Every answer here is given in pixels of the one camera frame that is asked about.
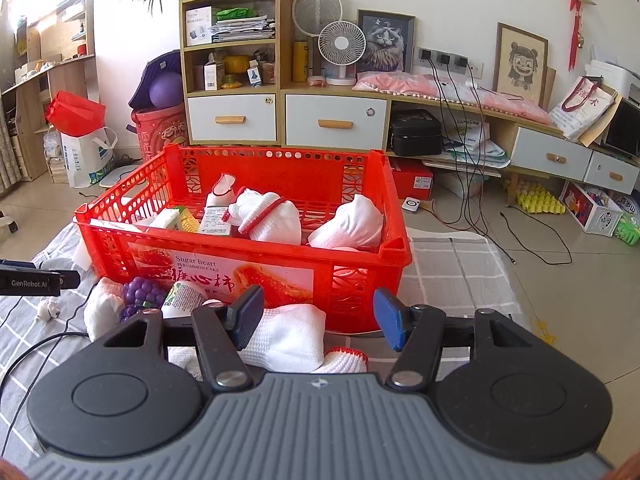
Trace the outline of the white grey glove bundle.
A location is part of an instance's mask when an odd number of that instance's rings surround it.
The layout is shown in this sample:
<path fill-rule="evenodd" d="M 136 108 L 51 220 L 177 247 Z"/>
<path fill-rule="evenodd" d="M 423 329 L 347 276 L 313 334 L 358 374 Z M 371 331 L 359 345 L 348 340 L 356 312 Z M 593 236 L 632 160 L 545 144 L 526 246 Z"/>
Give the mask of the white grey glove bundle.
<path fill-rule="evenodd" d="M 312 304 L 287 304 L 262 314 L 241 360 L 277 373 L 354 374 L 368 370 L 368 357 L 344 347 L 324 348 L 326 314 Z"/>

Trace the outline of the white glove red cuff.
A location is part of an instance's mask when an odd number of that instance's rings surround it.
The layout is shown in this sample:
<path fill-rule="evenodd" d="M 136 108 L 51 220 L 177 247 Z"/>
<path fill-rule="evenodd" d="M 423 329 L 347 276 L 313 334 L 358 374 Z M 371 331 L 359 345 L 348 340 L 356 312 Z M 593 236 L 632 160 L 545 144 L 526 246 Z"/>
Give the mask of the white glove red cuff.
<path fill-rule="evenodd" d="M 297 207 L 275 192 L 259 193 L 243 188 L 235 202 L 227 207 L 222 220 L 235 226 L 242 237 L 255 242 L 302 244 Z"/>

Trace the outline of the white glove bundle top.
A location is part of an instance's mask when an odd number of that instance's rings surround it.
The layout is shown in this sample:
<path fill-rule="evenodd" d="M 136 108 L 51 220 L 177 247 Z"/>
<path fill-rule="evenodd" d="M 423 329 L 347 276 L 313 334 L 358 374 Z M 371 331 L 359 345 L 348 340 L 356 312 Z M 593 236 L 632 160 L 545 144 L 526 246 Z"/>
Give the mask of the white glove bundle top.
<path fill-rule="evenodd" d="M 220 208 L 233 204 L 236 199 L 234 186 L 235 176 L 232 176 L 232 174 L 222 174 L 207 195 L 205 207 Z"/>

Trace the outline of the small white animal figurine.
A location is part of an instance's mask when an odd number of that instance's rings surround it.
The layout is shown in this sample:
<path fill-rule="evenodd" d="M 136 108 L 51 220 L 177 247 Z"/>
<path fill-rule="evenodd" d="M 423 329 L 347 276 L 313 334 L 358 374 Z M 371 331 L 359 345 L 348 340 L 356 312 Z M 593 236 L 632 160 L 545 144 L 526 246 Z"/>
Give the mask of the small white animal figurine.
<path fill-rule="evenodd" d="M 60 308 L 54 298 L 41 299 L 36 307 L 36 317 L 43 322 L 49 322 L 60 316 Z"/>

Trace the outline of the green white paper cup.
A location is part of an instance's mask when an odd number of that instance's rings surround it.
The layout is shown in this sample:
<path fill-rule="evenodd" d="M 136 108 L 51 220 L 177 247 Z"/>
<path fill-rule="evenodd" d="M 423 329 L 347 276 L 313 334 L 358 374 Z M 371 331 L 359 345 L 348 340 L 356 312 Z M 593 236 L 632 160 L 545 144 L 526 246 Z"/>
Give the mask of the green white paper cup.
<path fill-rule="evenodd" d="M 220 308 L 224 303 L 208 296 L 206 289 L 191 281 L 176 281 L 160 307 L 163 318 L 190 318 L 192 312 L 201 306 Z"/>

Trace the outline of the grey checkered tablecloth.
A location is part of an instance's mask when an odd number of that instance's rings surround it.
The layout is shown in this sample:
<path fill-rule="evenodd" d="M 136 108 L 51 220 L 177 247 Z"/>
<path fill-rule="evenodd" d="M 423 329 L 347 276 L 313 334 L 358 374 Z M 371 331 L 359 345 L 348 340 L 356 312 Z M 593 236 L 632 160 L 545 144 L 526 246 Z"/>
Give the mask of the grey checkered tablecloth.
<path fill-rule="evenodd" d="M 409 237 L 413 262 L 405 268 L 397 293 L 405 304 L 429 304 L 456 318 L 478 309 L 494 309 L 524 324 L 515 292 L 498 249 L 472 234 L 427 233 Z M 1 299 L 1 452 L 24 468 L 41 454 L 23 400 L 35 379 L 66 361 L 88 344 L 82 303 L 96 274 L 81 275 L 78 288 L 56 298 L 60 316 L 49 322 L 36 317 L 36 298 Z"/>

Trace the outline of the red plastic crate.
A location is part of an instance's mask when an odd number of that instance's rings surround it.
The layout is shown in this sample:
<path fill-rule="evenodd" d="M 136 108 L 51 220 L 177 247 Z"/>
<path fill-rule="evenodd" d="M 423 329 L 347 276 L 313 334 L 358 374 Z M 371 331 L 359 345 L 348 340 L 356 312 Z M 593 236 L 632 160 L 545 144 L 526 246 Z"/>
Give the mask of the red plastic crate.
<path fill-rule="evenodd" d="M 258 242 L 237 229 L 220 236 L 149 225 L 171 207 L 202 218 L 223 174 L 235 178 L 238 191 L 275 192 L 292 202 L 303 235 L 355 196 L 367 197 L 384 218 L 381 240 L 346 252 Z M 171 145 L 78 207 L 75 221 L 101 278 L 126 283 L 142 276 L 164 286 L 191 281 L 225 302 L 257 284 L 268 306 L 313 304 L 326 312 L 326 328 L 342 334 L 378 328 L 373 294 L 380 287 L 397 292 L 412 260 L 392 168 L 380 151 Z"/>

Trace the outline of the purple toy grapes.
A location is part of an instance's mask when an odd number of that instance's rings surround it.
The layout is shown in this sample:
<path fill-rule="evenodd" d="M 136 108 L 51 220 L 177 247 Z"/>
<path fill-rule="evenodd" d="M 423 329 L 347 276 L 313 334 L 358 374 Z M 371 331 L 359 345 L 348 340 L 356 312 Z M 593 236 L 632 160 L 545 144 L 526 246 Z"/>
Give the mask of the purple toy grapes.
<path fill-rule="evenodd" d="M 124 304 L 119 322 L 125 322 L 144 309 L 160 309 L 167 296 L 167 289 L 160 287 L 148 278 L 137 276 L 124 285 Z"/>

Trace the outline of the white green medicine box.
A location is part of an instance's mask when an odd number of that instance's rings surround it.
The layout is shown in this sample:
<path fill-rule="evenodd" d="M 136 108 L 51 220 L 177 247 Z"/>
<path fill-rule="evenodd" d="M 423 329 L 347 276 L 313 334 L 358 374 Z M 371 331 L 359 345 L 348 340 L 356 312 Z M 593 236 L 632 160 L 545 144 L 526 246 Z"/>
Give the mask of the white green medicine box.
<path fill-rule="evenodd" d="M 228 222 L 228 215 L 227 207 L 205 207 L 198 234 L 230 236 L 232 225 Z"/>

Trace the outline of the yellow toy corn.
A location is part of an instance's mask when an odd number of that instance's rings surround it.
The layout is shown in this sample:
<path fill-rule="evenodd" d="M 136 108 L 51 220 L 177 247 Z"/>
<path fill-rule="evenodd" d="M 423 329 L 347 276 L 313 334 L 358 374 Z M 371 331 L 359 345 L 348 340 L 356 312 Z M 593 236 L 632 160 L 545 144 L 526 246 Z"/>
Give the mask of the yellow toy corn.
<path fill-rule="evenodd" d="M 180 230 L 187 233 L 197 233 L 200 229 L 200 222 L 194 217 L 192 212 L 186 207 L 179 207 Z"/>

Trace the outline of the white shopping bag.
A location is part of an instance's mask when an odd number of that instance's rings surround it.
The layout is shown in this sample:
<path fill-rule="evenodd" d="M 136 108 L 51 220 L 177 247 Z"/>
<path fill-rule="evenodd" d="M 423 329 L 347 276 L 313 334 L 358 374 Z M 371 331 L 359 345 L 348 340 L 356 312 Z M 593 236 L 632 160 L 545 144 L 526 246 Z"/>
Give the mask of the white shopping bag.
<path fill-rule="evenodd" d="M 108 127 L 84 136 L 61 134 L 63 162 L 71 188 L 88 188 L 99 183 L 115 165 L 117 133 Z"/>

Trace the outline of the white floor scale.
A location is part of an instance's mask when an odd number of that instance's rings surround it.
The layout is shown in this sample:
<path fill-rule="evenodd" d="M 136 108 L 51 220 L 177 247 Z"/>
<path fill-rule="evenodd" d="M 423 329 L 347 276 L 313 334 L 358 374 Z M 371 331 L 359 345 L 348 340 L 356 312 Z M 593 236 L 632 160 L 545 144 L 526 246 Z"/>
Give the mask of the white floor scale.
<path fill-rule="evenodd" d="M 139 164 L 131 164 L 114 168 L 99 183 L 101 188 L 111 188 L 123 178 L 126 178 L 140 167 Z"/>

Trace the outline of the red shopping bag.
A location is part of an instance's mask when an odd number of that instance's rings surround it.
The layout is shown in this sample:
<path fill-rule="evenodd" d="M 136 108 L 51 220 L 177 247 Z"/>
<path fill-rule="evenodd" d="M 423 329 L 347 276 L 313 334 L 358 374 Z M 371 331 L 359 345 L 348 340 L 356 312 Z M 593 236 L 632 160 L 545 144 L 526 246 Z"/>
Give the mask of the red shopping bag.
<path fill-rule="evenodd" d="M 44 118 L 60 133 L 80 138 L 105 126 L 106 107 L 96 101 L 60 90 L 49 103 Z"/>

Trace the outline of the yellow egg tray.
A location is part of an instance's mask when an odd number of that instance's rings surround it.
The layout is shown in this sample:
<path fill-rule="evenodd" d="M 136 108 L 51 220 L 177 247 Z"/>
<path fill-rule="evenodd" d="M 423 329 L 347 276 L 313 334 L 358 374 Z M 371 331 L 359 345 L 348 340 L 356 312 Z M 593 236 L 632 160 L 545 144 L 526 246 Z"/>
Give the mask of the yellow egg tray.
<path fill-rule="evenodd" d="M 566 207 L 549 190 L 534 181 L 520 181 L 515 199 L 521 210 L 528 214 L 564 214 Z"/>

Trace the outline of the black box under cabinet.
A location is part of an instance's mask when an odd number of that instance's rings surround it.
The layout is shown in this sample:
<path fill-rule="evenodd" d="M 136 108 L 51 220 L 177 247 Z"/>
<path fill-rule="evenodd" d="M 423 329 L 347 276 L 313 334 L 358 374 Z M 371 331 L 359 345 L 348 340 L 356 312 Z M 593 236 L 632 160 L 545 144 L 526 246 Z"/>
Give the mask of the black box under cabinet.
<path fill-rule="evenodd" d="M 442 124 L 427 110 L 394 110 L 387 144 L 397 156 L 439 155 Z"/>

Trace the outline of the low wooden drawer cabinet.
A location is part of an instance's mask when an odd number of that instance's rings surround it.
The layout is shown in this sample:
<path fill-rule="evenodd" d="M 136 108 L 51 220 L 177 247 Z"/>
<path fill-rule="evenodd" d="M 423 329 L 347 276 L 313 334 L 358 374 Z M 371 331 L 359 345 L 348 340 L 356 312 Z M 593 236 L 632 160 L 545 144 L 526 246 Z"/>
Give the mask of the low wooden drawer cabinet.
<path fill-rule="evenodd" d="M 557 128 L 484 106 L 398 94 L 392 94 L 390 102 L 482 118 L 489 125 L 491 140 L 506 151 L 508 171 L 559 177 L 626 194 L 639 187 L 639 159 L 602 146 L 602 134 L 596 128 L 588 131 L 596 135 L 591 143 L 582 139 L 572 142 Z"/>

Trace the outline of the red snack bucket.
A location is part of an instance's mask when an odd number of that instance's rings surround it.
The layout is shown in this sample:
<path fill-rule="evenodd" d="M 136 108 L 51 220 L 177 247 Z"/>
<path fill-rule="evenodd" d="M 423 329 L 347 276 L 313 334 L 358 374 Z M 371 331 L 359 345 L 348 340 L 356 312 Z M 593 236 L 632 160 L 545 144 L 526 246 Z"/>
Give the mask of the red snack bucket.
<path fill-rule="evenodd" d="M 166 145 L 189 145 L 186 109 L 183 103 L 161 110 L 134 110 L 131 120 L 145 162 L 163 151 Z"/>

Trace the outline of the purple ball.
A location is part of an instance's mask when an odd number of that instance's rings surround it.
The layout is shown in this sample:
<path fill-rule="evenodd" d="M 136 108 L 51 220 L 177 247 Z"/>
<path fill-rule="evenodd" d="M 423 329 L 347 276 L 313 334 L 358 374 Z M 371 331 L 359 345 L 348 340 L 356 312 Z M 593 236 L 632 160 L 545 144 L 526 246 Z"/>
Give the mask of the purple ball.
<path fill-rule="evenodd" d="M 149 86 L 149 98 L 156 108 L 177 106 L 183 102 L 182 79 L 174 72 L 163 72 Z"/>

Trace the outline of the wooden shelf cabinet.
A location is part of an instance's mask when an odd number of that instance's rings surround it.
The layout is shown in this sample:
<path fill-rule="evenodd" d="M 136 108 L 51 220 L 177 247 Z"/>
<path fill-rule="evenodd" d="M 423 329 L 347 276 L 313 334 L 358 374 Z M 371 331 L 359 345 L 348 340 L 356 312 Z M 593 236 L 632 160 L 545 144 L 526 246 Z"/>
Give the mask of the wooden shelf cabinet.
<path fill-rule="evenodd" d="M 390 100 L 297 82 L 294 0 L 181 0 L 186 128 L 196 145 L 382 150 Z"/>

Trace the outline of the pink folded cloth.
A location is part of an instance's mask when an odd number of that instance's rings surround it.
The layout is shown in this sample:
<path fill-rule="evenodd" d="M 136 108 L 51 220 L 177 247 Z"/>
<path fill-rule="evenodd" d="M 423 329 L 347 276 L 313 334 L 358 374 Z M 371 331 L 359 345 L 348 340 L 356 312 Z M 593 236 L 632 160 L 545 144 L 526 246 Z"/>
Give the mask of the pink folded cloth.
<path fill-rule="evenodd" d="M 375 91 L 393 96 L 447 101 L 476 106 L 483 110 L 521 117 L 532 122 L 553 126 L 550 115 L 537 104 L 519 96 L 499 93 L 474 86 L 471 81 L 457 82 L 439 74 L 407 74 L 401 72 L 367 72 L 358 76 L 355 91 Z"/>

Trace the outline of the white red gift bag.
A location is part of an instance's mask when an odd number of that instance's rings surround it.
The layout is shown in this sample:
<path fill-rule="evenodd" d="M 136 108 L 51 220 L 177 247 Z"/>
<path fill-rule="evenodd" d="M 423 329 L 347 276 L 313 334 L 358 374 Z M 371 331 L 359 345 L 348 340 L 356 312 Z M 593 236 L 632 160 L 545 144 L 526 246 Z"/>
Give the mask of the white red gift bag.
<path fill-rule="evenodd" d="M 614 96 L 600 84 L 586 76 L 579 77 L 574 86 L 549 112 L 566 140 L 576 142 L 612 105 Z"/>

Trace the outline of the white desk fan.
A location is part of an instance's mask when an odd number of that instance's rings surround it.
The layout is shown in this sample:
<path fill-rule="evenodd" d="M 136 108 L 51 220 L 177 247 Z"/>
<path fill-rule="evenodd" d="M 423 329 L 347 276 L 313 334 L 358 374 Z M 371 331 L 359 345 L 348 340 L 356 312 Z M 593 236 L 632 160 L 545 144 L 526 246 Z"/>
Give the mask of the white desk fan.
<path fill-rule="evenodd" d="M 322 58 L 338 69 L 336 76 L 326 76 L 326 83 L 329 86 L 353 87 L 356 77 L 348 76 L 347 69 L 358 63 L 366 47 L 366 36 L 357 24 L 339 20 L 324 26 L 318 36 L 318 49 Z"/>

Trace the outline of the round racket fan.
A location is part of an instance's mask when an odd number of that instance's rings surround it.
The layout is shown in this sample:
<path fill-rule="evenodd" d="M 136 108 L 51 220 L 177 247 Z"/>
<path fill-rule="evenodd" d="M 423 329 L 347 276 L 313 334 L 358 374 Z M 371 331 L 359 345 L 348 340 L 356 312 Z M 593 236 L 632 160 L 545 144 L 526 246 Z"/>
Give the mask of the round racket fan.
<path fill-rule="evenodd" d="M 307 37 L 309 76 L 321 75 L 318 38 L 322 29 L 343 18 L 341 0 L 293 0 L 292 18 L 297 30 Z"/>

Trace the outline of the cartoon girl picture frame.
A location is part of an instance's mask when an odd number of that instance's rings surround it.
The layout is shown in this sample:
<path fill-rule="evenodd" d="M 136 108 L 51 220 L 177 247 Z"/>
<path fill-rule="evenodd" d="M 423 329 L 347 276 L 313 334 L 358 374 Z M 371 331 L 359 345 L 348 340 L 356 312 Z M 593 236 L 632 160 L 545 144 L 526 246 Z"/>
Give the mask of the cartoon girl picture frame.
<path fill-rule="evenodd" d="M 494 90 L 540 105 L 546 88 L 548 53 L 546 38 L 499 23 Z"/>

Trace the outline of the cat picture frame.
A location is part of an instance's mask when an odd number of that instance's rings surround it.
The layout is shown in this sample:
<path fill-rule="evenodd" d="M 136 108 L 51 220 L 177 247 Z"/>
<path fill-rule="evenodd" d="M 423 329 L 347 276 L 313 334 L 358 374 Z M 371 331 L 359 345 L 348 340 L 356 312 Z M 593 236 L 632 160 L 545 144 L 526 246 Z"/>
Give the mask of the cat picture frame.
<path fill-rule="evenodd" d="M 414 16 L 360 9 L 358 26 L 367 44 L 357 64 L 359 73 L 412 71 Z"/>

